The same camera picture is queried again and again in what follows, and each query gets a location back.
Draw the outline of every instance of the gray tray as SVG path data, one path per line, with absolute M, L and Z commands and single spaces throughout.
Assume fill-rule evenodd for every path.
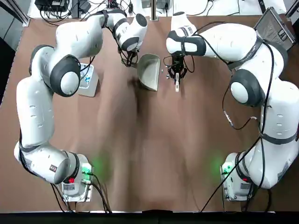
M 160 73 L 160 57 L 158 55 L 142 55 L 137 64 L 137 74 L 140 82 L 149 90 L 158 90 Z

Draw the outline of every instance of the cable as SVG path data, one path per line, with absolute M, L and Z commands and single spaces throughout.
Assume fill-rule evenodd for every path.
M 132 2 L 130 1 L 130 3 L 126 3 L 125 1 L 123 1 L 128 7 L 130 6 L 130 4 L 132 4 Z
M 196 15 L 201 15 L 201 14 L 203 14 L 204 12 L 205 12 L 205 10 L 207 9 L 207 6 L 209 5 L 209 2 L 212 2 L 213 3 L 213 0 L 208 0 L 207 2 L 206 2 L 206 7 L 205 7 L 205 9 L 204 9 L 204 11 L 202 11 L 201 13 L 197 13 L 197 14 L 187 14 L 187 16 L 196 16 Z
M 212 5 L 211 5 L 211 7 L 209 8 L 209 10 L 207 11 L 207 13 L 206 13 L 206 16 L 209 14 L 209 12 L 210 12 L 210 10 L 211 10 L 211 8 L 213 7 L 213 5 L 214 5 L 214 2 L 213 1 L 211 1 L 212 2 Z
M 191 56 L 191 58 L 192 58 L 192 63 L 193 63 L 193 70 L 192 71 L 189 70 L 189 68 L 188 68 L 188 66 L 187 66 L 187 64 L 185 62 L 185 57 L 183 57 L 183 61 L 184 61 L 185 67 L 187 68 L 188 72 L 193 73 L 195 71 L 195 65 L 194 65 L 194 58 L 193 58 L 193 56 Z
M 223 179 L 223 181 L 219 184 L 219 186 L 214 190 L 213 194 L 210 196 L 208 201 L 206 202 L 205 206 L 202 208 L 200 212 L 202 212 L 206 206 L 209 204 L 212 197 L 216 194 L 217 190 L 223 185 L 223 183 L 228 179 L 229 175 L 234 171 L 234 169 L 239 165 L 239 163 L 245 158 L 245 156 L 251 151 L 251 149 L 257 144 L 257 142 L 260 140 L 260 137 L 257 138 L 257 140 L 253 143 L 253 145 L 247 150 L 247 152 L 244 153 L 242 158 L 235 164 L 235 166 L 232 168 L 232 170 L 228 173 L 228 175 Z
M 268 212 L 272 205 L 272 192 L 270 189 L 267 189 L 267 192 L 268 192 L 268 204 L 267 204 L 267 208 L 264 212 Z
M 227 22 L 225 22 L 225 21 L 214 21 L 214 22 L 209 22 L 208 24 L 206 24 L 206 25 L 204 25 L 204 26 L 202 26 L 201 28 L 199 28 L 199 29 L 197 29 L 193 34 L 192 34 L 192 36 L 194 36 L 194 35 L 196 35 L 196 33 L 198 32 L 198 31 L 200 31 L 201 29 L 203 29 L 204 27 L 206 27 L 206 26 L 208 26 L 208 25 L 211 25 L 211 24 L 216 24 L 216 23 L 227 23 Z
M 269 85 L 268 85 L 268 90 L 267 90 L 267 94 L 266 94 L 266 98 L 265 98 L 265 104 L 264 104 L 264 108 L 263 108 L 263 127 L 262 130 L 260 130 L 260 126 L 258 126 L 259 131 L 260 131 L 260 135 L 263 135 L 264 129 L 265 129 L 265 122 L 266 122 L 266 110 L 267 110 L 267 106 L 268 106 L 268 98 L 269 98 L 269 94 L 270 94 L 270 88 L 271 88 L 271 84 L 272 84 L 272 79 L 273 79 L 273 71 L 274 71 L 274 54 L 273 51 L 271 49 L 271 47 L 269 46 L 269 44 L 267 43 L 267 41 L 264 41 L 263 44 L 266 45 L 266 47 L 269 49 L 270 53 L 271 53 L 271 73 L 270 73 L 270 79 L 269 79 Z M 245 207 L 245 211 L 247 211 L 249 203 L 251 201 L 251 199 L 253 199 L 256 195 L 256 193 L 258 192 L 258 190 L 261 188 L 262 184 L 263 184 L 263 180 L 264 180 L 264 176 L 265 176 L 265 152 L 264 152 L 264 147 L 263 147 L 263 140 L 261 138 L 261 148 L 262 148 L 262 160 L 263 160 L 263 173 L 262 173 L 262 179 L 260 184 L 257 187 L 257 190 L 252 194 L 252 197 L 249 198 L 248 203 L 246 204 L 247 206 Z
M 109 208 L 109 206 L 107 205 L 105 198 L 103 196 L 103 192 L 101 191 L 101 189 L 94 183 L 91 183 L 90 185 L 94 186 L 96 188 L 96 190 L 98 191 L 98 193 L 100 194 L 101 198 L 102 198 L 102 202 L 103 202 L 103 206 L 104 206 L 104 211 L 108 212 L 108 213 L 112 213 L 111 209 Z
M 87 75 L 87 73 L 88 73 L 88 71 L 89 71 L 89 68 L 90 68 L 90 65 L 91 65 L 93 59 L 91 59 L 91 57 L 90 57 L 90 58 L 89 58 L 89 64 L 88 64 L 85 68 L 83 68 L 83 69 L 81 70 L 81 71 L 83 71 L 84 69 L 88 68 L 87 71 L 86 71 L 86 73 L 85 73 L 85 75 L 82 76 L 82 78 L 80 79 L 80 81 L 81 81 L 82 79 L 84 79 L 85 76 Z
M 222 110 L 223 110 L 224 115 L 227 117 L 227 119 L 228 119 L 229 124 L 231 125 L 231 127 L 232 127 L 233 129 L 235 129 L 235 130 L 241 130 L 241 129 L 243 129 L 243 128 L 244 128 L 244 127 L 251 121 L 251 119 L 258 120 L 256 117 L 250 117 L 250 118 L 244 123 L 244 125 L 242 125 L 241 127 L 235 127 L 235 126 L 234 126 L 232 120 L 230 119 L 229 115 L 227 114 L 227 112 L 226 112 L 225 109 L 224 109 L 224 99 L 225 99 L 225 96 L 226 96 L 226 94 L 227 94 L 227 92 L 228 92 L 228 89 L 229 89 L 229 85 L 228 85 L 228 87 L 227 87 L 227 89 L 226 89 L 226 91 L 225 91 L 225 93 L 224 93 L 224 95 L 223 95 L 223 98 L 222 98 Z
M 60 205 L 60 203 L 59 203 L 59 200 L 58 200 L 58 197 L 57 197 L 56 192 L 55 192 L 55 190 L 54 190 L 53 184 L 51 184 L 51 187 L 52 187 L 52 189 L 53 189 L 53 192 L 54 192 L 54 195 L 55 195 L 55 198 L 56 198 L 56 201 L 57 201 L 57 203 L 58 203 L 58 206 L 59 206 L 60 210 L 61 210 L 63 213 L 65 213 L 65 211 L 62 209 L 62 207 L 61 207 L 61 205 Z
M 90 65 L 92 64 L 92 62 L 94 61 L 94 58 L 95 58 L 95 56 L 90 57 L 90 58 L 89 58 L 89 64 L 86 65 L 86 66 L 85 66 L 83 69 L 81 69 L 80 71 L 84 71 L 85 69 L 89 68 Z
M 235 14 L 240 14 L 240 4 L 239 4 L 239 0 L 238 0 L 238 12 L 236 12 L 236 13 L 232 13 L 232 14 L 229 14 L 229 15 L 235 15 Z
M 223 207 L 223 212 L 225 212 L 224 209 L 224 194 L 223 194 L 223 185 L 221 185 L 221 192 L 222 192 L 222 207 Z
M 226 61 L 224 61 L 220 56 L 219 54 L 212 48 L 212 46 L 210 45 L 210 43 L 200 34 L 193 34 L 192 36 L 199 36 L 201 37 L 208 45 L 209 47 L 211 48 L 211 50 L 214 52 L 214 54 L 223 62 L 225 63 L 226 65 L 228 65 L 228 63 Z
M 104 2 L 106 2 L 106 0 L 103 0 L 96 8 L 94 8 L 93 10 L 91 10 L 89 12 L 89 14 L 91 14 L 94 10 L 98 9 Z M 88 16 L 88 14 L 86 14 L 80 21 L 82 21 L 83 19 L 85 19 L 86 16 Z
M 12 24 L 14 23 L 14 19 L 15 19 L 15 18 L 13 18 L 13 20 L 11 21 L 9 27 L 7 28 L 7 31 L 5 32 L 5 34 L 4 34 L 4 36 L 3 36 L 3 40 L 5 40 L 5 37 L 6 37 L 7 33 L 8 33 L 8 31 L 9 31 L 9 29 L 11 28 Z

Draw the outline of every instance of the small box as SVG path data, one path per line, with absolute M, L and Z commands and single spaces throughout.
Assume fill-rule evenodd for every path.
M 85 68 L 87 64 L 81 63 L 81 69 Z M 85 69 L 80 74 L 81 80 L 78 88 L 78 94 L 87 97 L 94 97 L 99 81 L 98 74 L 94 66 L 90 65 L 89 69 Z

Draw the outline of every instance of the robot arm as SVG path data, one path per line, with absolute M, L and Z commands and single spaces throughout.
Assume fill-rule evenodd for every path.
M 56 48 L 40 45 L 30 59 L 30 77 L 17 85 L 20 139 L 14 156 L 30 173 L 53 184 L 62 183 L 69 201 L 85 201 L 92 166 L 85 156 L 59 150 L 49 143 L 54 133 L 53 94 L 70 97 L 80 83 L 78 59 L 96 56 L 103 43 L 102 28 L 109 28 L 118 46 L 138 52 L 147 29 L 137 14 L 129 24 L 119 9 L 101 11 L 86 21 L 69 22 L 56 30 Z
M 287 52 L 278 44 L 261 40 L 253 28 L 225 23 L 201 34 L 189 22 L 185 13 L 176 13 L 171 20 L 171 32 L 166 40 L 172 65 L 168 68 L 176 83 L 185 76 L 183 58 L 186 55 L 221 58 L 229 69 L 236 68 L 229 87 L 233 97 L 247 106 L 261 106 L 261 139 L 239 163 L 224 182 L 226 198 L 246 200 L 250 184 L 260 185 L 263 175 L 262 150 L 265 170 L 261 187 L 273 187 L 298 155 L 296 141 L 299 123 L 299 89 L 292 83 L 281 81 L 279 76 L 287 64 Z M 266 119 L 263 120 L 267 100 Z M 224 178 L 245 152 L 230 154 L 221 166 Z

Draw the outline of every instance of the brown tablecloth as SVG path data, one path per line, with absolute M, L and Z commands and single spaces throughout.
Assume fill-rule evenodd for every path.
M 208 16 L 192 17 L 190 21 L 197 27 L 221 20 L 254 26 L 258 19 L 259 16 Z M 168 55 L 165 43 L 170 25 L 171 18 L 148 22 L 139 57 L 152 53 L 163 59 Z M 34 47 L 54 46 L 54 33 L 55 28 L 42 20 L 31 20 L 16 53 L 0 108 L 1 211 L 59 210 L 51 186 L 28 174 L 13 154 L 19 138 L 16 86 L 29 75 Z M 284 77 L 299 84 L 295 73 L 297 53 L 296 46 L 291 50 Z M 186 59 L 192 67 L 191 59 Z M 201 209 L 220 183 L 219 166 L 226 156 L 246 150 L 256 139 L 254 121 L 235 131 L 222 112 L 222 96 L 230 79 L 227 67 L 216 59 L 194 60 L 195 72 L 187 73 L 180 93 L 175 93 L 173 82 L 166 79 L 163 63 L 158 92 L 134 88 L 131 80 L 136 77 L 136 70 L 121 64 L 117 45 L 105 29 L 103 49 L 93 62 L 101 78 L 96 96 L 54 96 L 55 133 L 51 144 L 88 157 L 107 185 L 112 210 Z M 225 108 L 236 126 L 259 114 L 258 108 L 242 106 L 230 94 Z M 296 161 L 272 189 L 272 210 L 298 210 L 298 167 Z M 251 209 L 264 210 L 266 204 L 267 194 L 261 190 Z M 225 208 L 239 210 L 240 203 L 225 203 Z M 92 202 L 79 203 L 77 209 L 102 210 L 97 192 L 93 192 Z M 206 210 L 222 210 L 221 190 Z

